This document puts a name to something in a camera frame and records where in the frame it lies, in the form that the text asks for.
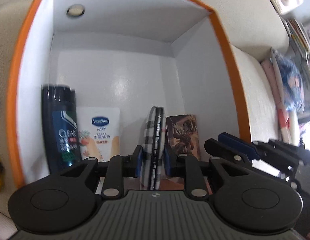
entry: metal screw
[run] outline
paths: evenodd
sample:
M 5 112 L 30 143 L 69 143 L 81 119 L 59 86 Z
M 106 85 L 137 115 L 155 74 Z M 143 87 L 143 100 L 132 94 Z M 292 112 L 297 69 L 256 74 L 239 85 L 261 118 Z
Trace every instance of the metal screw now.
M 195 196 L 195 197 L 204 197 L 204 196 L 207 195 L 206 190 L 203 190 L 203 189 L 201 189 L 201 188 L 193 189 L 191 193 L 192 193 L 192 195 Z
M 241 161 L 241 160 L 242 160 L 242 157 L 239 156 L 239 155 L 234 155 L 234 159 L 235 159 L 236 161 Z
M 103 193 L 107 197 L 115 197 L 119 194 L 119 190 L 115 188 L 108 188 L 108 189 L 105 189 Z
M 290 185 L 291 185 L 292 189 L 294 189 L 294 190 L 297 189 L 297 184 L 294 181 L 292 181 Z

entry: white pouch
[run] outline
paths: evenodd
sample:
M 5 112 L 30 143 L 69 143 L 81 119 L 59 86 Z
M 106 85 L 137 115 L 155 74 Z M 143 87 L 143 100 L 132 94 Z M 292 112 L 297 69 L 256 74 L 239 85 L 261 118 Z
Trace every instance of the white pouch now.
M 107 162 L 119 153 L 119 108 L 77 107 L 78 137 L 82 158 Z

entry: white surface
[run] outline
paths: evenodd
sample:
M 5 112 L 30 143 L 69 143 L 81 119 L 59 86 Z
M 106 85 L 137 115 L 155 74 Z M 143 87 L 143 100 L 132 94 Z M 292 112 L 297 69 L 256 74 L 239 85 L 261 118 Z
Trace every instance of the white surface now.
M 85 13 L 69 18 L 66 11 L 82 4 Z M 187 0 L 55 0 L 56 31 L 116 33 L 173 42 L 208 12 Z
M 47 83 L 53 37 L 53 0 L 42 0 L 29 31 L 17 89 L 17 136 L 25 182 L 49 174 L 41 125 L 41 86 Z
M 286 52 L 284 25 L 270 0 L 202 0 L 216 9 L 232 45 L 263 60 L 271 47 Z
M 296 110 L 289 112 L 289 120 L 292 145 L 297 146 L 300 143 L 300 127 Z
M 0 240 L 9 239 L 16 231 L 13 221 L 0 213 Z
M 228 71 L 208 18 L 172 43 L 186 114 L 195 114 L 201 155 L 204 142 L 227 131 L 239 136 Z
M 239 133 L 228 72 L 207 18 L 172 45 L 117 34 L 56 32 L 49 81 L 75 89 L 77 106 L 119 107 L 123 155 L 143 142 L 153 105 L 163 106 L 167 116 L 195 114 L 201 146 L 223 131 Z
M 232 46 L 245 93 L 252 141 L 278 138 L 278 121 L 272 91 L 255 58 Z
M 262 160 L 253 160 L 252 166 L 268 174 L 271 174 L 274 177 L 277 177 L 277 175 L 280 172 L 278 169 L 274 168 L 273 166 L 269 165 L 268 163 Z
M 153 105 L 164 106 L 167 115 L 184 114 L 168 43 L 64 32 L 54 35 L 51 55 L 50 82 L 75 89 L 77 106 L 120 108 L 121 154 L 131 154 L 143 142 L 145 120 Z

